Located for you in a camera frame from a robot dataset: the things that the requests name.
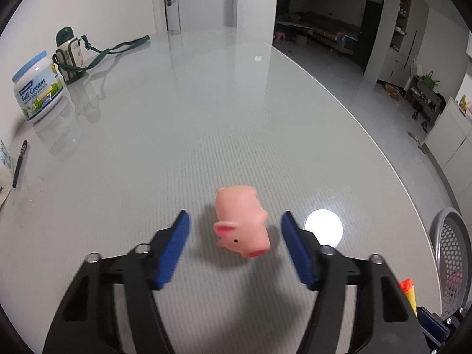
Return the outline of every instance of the screw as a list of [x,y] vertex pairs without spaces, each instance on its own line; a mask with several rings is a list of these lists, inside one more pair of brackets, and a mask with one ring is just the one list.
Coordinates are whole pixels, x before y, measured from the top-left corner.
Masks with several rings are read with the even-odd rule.
[[379,254],[372,254],[369,257],[369,260],[373,262],[374,264],[381,265],[383,264],[383,257]]
[[322,246],[321,252],[322,254],[325,254],[325,255],[334,255],[336,251],[331,246],[326,245],[326,246]]
[[98,253],[90,253],[89,255],[86,256],[86,261],[88,263],[94,263],[98,262],[98,260],[101,258],[101,255]]
[[138,254],[146,254],[150,252],[150,245],[148,243],[140,243],[135,247],[135,252]]

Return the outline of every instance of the blue gripper pad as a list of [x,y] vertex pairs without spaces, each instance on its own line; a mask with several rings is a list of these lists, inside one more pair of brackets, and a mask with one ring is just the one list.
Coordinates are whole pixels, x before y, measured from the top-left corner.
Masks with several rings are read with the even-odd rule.
[[187,212],[181,211],[172,227],[158,231],[151,241],[157,259],[153,278],[156,290],[161,290],[171,281],[189,232],[190,217]]
[[285,245],[289,250],[300,282],[304,283],[309,289],[315,288],[318,278],[313,272],[313,259],[300,236],[300,232],[310,232],[301,230],[288,211],[282,215],[280,223]]

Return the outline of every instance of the toy pig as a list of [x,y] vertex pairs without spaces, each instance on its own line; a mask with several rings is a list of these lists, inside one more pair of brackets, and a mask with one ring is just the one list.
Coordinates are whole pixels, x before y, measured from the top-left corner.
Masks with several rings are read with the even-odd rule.
[[271,243],[265,227],[267,211],[260,205],[256,189],[239,185],[219,188],[216,192],[218,222],[213,229],[221,237],[217,246],[224,246],[246,258],[264,254]]

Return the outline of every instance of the white tabletop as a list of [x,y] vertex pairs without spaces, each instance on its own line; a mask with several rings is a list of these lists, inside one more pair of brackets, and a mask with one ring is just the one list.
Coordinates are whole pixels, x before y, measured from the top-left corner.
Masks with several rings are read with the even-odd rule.
[[[155,294],[177,353],[296,352],[315,293],[278,232],[286,210],[301,226],[332,210],[343,254],[382,254],[398,280],[414,279],[419,305],[441,311],[428,237],[377,145],[308,73],[234,29],[163,33],[104,61],[23,126],[13,155],[23,140],[24,170],[0,212],[0,302],[37,353],[84,257],[125,254],[181,209],[190,236]],[[215,190],[233,184],[255,186],[269,214],[272,248],[254,259],[215,246]]]

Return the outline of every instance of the pink stool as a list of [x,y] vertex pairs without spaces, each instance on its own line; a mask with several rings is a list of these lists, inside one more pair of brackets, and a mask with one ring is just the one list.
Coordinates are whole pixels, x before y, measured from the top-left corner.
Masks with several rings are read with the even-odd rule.
[[277,46],[280,46],[280,39],[284,39],[282,44],[285,44],[285,33],[284,32],[275,32],[275,42]]

